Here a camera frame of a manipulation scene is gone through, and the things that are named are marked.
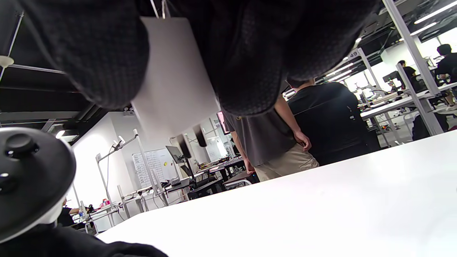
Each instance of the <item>black round object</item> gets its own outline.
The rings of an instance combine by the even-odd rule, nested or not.
[[[55,206],[75,172],[69,146],[53,135],[31,128],[0,128],[0,241]]]
[[[35,152],[37,145],[31,136],[17,133],[6,139],[5,149],[10,157],[22,158]]]

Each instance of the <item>cable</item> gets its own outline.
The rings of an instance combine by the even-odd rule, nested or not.
[[[108,150],[108,154],[110,153],[111,148],[114,148],[114,144],[111,145],[110,149]],[[109,155],[106,158],[106,161],[108,162],[108,164],[106,165],[106,188],[105,188],[105,191],[108,191],[108,183],[110,182],[110,156]]]
[[[125,221],[124,218],[121,216],[121,213],[119,212],[119,209],[117,209],[117,215],[119,215],[119,217],[121,217],[121,219],[122,219],[123,221]]]

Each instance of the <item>ceiling light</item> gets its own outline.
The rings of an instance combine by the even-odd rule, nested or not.
[[[330,79],[329,82],[335,81],[335,80],[337,80],[337,79],[339,79],[339,78],[342,78],[342,77],[348,75],[348,74],[351,73],[351,72],[352,72],[352,70],[348,70],[347,72],[341,73],[340,75],[338,75],[338,76],[333,77],[332,79]]]
[[[433,16],[435,16],[435,15],[441,13],[441,12],[444,12],[444,11],[446,11],[447,9],[449,9],[449,8],[455,6],[455,5],[457,5],[457,1],[455,1],[455,2],[453,2],[453,3],[451,3],[451,4],[448,4],[448,5],[444,6],[443,8],[441,8],[441,9],[439,9],[439,10],[437,10],[437,11],[434,11],[434,12],[430,13],[429,15],[427,15],[427,16],[425,16],[425,17],[423,17],[423,18],[420,18],[420,19],[416,20],[416,22],[414,22],[414,24],[419,24],[419,23],[421,23],[421,22],[423,22],[423,21],[425,21],[425,20],[427,20],[427,19],[430,19],[430,18],[432,18]]]
[[[64,134],[65,134],[65,130],[60,130],[59,132],[57,132],[56,138],[60,139]]]
[[[343,80],[345,80],[345,79],[348,79],[350,76],[351,76],[351,75],[347,75],[346,77],[344,77],[344,78],[340,79],[340,80],[339,80],[339,81],[337,81],[337,82],[341,83]]]
[[[437,23],[434,22],[434,23],[432,23],[432,24],[429,24],[429,25],[423,27],[422,29],[420,29],[420,30],[418,30],[418,31],[414,31],[413,33],[411,33],[411,36],[417,35],[417,34],[421,33],[422,31],[427,30],[427,29],[433,27],[433,26],[436,25],[436,24],[437,24]]]
[[[340,72],[340,71],[342,71],[342,70],[344,70],[344,69],[346,69],[346,68],[348,68],[348,67],[351,67],[352,65],[354,65],[354,64],[353,64],[353,63],[350,63],[350,64],[344,66],[343,68],[339,68],[339,69],[335,70],[334,72],[325,75],[325,77],[333,76],[333,75],[337,74],[338,72]]]

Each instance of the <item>computer monitor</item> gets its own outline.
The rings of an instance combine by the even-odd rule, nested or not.
[[[173,157],[173,160],[175,160],[175,163],[184,163],[186,161],[186,158],[176,146],[167,145],[166,148],[170,152],[171,157]]]
[[[218,112],[217,115],[218,115],[219,123],[221,123],[221,128],[222,128],[222,131],[224,132],[224,135],[230,134],[230,131],[227,128],[227,125],[225,124],[224,115],[222,114],[222,112]]]

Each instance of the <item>office chair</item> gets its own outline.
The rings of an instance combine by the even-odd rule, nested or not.
[[[302,132],[312,143],[310,153],[321,166],[380,150],[375,134],[368,132],[353,99],[339,97],[297,113]]]

